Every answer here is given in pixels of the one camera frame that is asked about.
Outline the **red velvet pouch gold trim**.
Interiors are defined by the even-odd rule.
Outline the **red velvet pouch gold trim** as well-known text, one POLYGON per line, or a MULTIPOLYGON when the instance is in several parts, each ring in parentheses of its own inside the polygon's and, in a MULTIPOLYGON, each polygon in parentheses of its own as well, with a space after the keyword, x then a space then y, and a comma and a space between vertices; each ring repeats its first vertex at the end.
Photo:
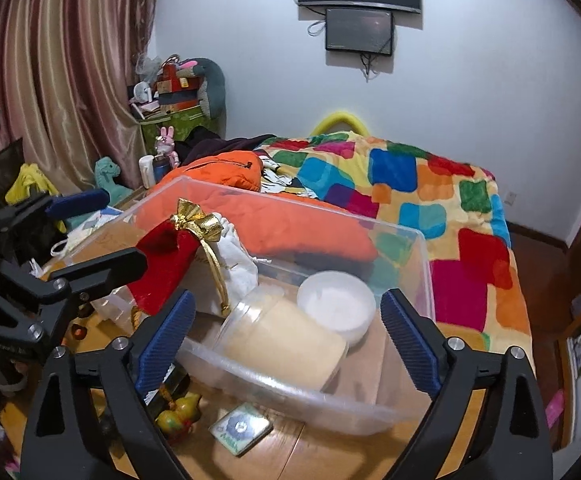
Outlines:
POLYGON ((206 214, 201 206, 180 198, 176 212, 136 244, 147 262, 142 277, 128 285, 138 310, 148 315, 159 313, 202 248, 220 298, 220 310, 228 311, 228 289, 219 258, 211 247, 211 243, 219 242, 221 232, 221 223, 213 214, 206 214))

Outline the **green mahjong tile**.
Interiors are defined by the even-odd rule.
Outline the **green mahjong tile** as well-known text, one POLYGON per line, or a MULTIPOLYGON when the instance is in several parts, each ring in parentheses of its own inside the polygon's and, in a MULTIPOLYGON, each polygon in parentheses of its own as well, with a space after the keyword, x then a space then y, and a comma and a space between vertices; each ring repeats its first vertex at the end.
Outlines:
POLYGON ((210 434, 236 457, 247 453, 272 429, 271 420, 249 403, 233 408, 209 427, 210 434))

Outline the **white drawstring cloth pouch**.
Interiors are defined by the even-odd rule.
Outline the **white drawstring cloth pouch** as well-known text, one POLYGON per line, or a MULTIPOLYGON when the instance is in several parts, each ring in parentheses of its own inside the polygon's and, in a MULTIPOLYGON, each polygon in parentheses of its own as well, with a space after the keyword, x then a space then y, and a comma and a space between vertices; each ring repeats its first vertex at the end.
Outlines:
POLYGON ((204 248, 196 252, 183 284, 195 298, 200 313, 225 318, 259 284, 257 259, 248 254, 236 227, 219 212, 219 240, 208 242, 218 265, 208 262, 204 248))

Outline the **beige cylindrical container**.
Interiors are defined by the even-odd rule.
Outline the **beige cylindrical container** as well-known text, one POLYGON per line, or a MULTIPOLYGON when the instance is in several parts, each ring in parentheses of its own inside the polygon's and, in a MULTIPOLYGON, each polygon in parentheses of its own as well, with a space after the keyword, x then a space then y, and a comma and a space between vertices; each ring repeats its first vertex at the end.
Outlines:
POLYGON ((348 344, 301 311, 282 287, 264 284, 233 308, 213 350, 278 382, 321 390, 336 375, 348 344))

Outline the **white round plastic jar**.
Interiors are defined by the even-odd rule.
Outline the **white round plastic jar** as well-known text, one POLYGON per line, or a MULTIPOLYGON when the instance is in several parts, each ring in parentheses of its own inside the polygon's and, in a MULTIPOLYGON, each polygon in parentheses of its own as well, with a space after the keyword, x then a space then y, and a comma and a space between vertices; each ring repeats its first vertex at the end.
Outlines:
POLYGON ((301 283, 297 306, 353 348, 370 328, 376 300, 371 288, 360 278, 345 272, 322 271, 301 283))

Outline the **teal dinosaur plush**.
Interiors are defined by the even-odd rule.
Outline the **teal dinosaur plush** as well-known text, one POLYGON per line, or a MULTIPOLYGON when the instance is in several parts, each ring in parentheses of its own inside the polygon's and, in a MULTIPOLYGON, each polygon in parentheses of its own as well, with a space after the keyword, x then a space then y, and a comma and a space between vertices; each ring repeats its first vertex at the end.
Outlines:
POLYGON ((115 181, 120 174, 120 167, 108 156, 100 158, 95 163, 95 185, 108 193, 110 206, 122 203, 133 193, 131 188, 126 188, 115 181))

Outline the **white cup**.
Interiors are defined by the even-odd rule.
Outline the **white cup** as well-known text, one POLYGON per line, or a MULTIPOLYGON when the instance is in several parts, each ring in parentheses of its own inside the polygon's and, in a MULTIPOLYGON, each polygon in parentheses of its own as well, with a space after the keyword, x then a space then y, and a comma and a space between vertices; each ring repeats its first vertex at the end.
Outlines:
POLYGON ((156 184, 154 174, 154 156, 144 155, 138 160, 138 169, 142 178, 142 184, 146 190, 153 188, 156 184))

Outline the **pink bunny figure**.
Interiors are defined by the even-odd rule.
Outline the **pink bunny figure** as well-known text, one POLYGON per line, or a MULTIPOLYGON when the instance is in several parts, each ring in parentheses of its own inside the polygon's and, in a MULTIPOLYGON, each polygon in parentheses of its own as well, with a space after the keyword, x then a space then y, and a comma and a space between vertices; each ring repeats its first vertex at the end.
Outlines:
POLYGON ((172 126, 161 127, 159 136, 155 140, 155 150, 158 156, 166 157, 172 168, 179 166, 179 155, 174 143, 174 128, 172 126))

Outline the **pink satin curtain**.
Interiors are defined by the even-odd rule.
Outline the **pink satin curtain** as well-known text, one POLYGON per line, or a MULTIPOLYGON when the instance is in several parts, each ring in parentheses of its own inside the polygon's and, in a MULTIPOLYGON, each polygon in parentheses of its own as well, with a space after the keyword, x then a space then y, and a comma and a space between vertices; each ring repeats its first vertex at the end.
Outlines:
POLYGON ((64 194, 108 156, 130 188, 144 144, 128 89, 156 0, 0 0, 0 148, 21 140, 64 194))

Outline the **green box stack of toys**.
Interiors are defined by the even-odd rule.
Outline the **green box stack of toys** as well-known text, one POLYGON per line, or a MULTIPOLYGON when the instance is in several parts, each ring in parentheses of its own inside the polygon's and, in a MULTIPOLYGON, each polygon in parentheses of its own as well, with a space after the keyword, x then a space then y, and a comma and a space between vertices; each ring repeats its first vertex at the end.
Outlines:
POLYGON ((131 110, 138 119, 146 152, 155 154, 161 127, 174 128, 174 140, 183 141, 198 126, 216 130, 218 119, 209 119, 198 104, 202 78, 192 73, 192 58, 144 58, 136 71, 146 78, 133 88, 131 110))

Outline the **orange puffer jacket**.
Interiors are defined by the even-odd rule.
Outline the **orange puffer jacket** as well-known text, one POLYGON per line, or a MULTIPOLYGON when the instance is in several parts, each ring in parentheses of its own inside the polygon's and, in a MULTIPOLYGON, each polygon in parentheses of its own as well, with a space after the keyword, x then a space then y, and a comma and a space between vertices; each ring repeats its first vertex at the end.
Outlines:
POLYGON ((262 170, 262 160, 252 151, 196 159, 170 171, 148 191, 138 220, 157 226, 184 197, 227 218, 256 256, 298 252, 370 263, 379 255, 368 230, 345 209, 315 198, 261 192, 262 170))

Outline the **clear plastic storage bin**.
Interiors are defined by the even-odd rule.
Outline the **clear plastic storage bin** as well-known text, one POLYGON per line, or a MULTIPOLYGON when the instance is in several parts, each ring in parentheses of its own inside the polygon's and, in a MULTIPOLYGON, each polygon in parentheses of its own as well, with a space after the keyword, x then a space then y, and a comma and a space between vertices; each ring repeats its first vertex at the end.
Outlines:
MULTIPOLYGON (((51 260, 53 272, 132 247, 155 228, 138 220, 146 197, 90 234, 74 249, 51 260)), ((370 263, 337 260, 329 255, 298 252, 256 256, 259 281, 280 286, 295 299, 301 283, 321 271, 345 272, 367 284, 376 299, 399 288, 421 315, 435 315, 432 277, 421 232, 350 214, 360 221, 379 255, 370 263)), ((221 322, 199 313, 183 341, 178 360, 198 382, 327 430, 371 436, 406 420, 419 420, 428 408, 426 394, 417 391, 380 318, 373 318, 364 338, 349 350, 336 375, 321 390, 288 386, 221 356, 213 350, 221 322)))

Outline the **grey shark plush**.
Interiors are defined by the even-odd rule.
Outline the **grey shark plush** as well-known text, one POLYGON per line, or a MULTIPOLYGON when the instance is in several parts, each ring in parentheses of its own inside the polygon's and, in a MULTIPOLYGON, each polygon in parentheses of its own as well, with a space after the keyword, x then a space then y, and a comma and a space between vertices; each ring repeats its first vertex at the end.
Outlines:
POLYGON ((202 78, 197 97, 202 112, 211 120, 225 109, 225 78, 220 66, 210 58, 192 58, 192 73, 202 78))

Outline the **colourful patchwork blanket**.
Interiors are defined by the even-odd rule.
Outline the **colourful patchwork blanket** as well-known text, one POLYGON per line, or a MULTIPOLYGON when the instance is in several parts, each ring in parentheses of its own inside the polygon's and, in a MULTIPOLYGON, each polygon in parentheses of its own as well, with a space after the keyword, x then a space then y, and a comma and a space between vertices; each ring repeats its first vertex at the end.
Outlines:
POLYGON ((439 322, 491 352, 533 350, 502 200, 489 171, 353 131, 270 138, 258 151, 322 202, 420 231, 439 322))

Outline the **small wall monitor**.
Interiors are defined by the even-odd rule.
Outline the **small wall monitor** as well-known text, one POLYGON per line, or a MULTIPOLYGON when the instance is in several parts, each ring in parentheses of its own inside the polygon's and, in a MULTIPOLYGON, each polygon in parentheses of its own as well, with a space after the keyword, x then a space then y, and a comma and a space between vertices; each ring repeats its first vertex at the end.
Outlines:
POLYGON ((325 49, 391 56, 394 17, 389 11, 361 8, 325 10, 325 49))

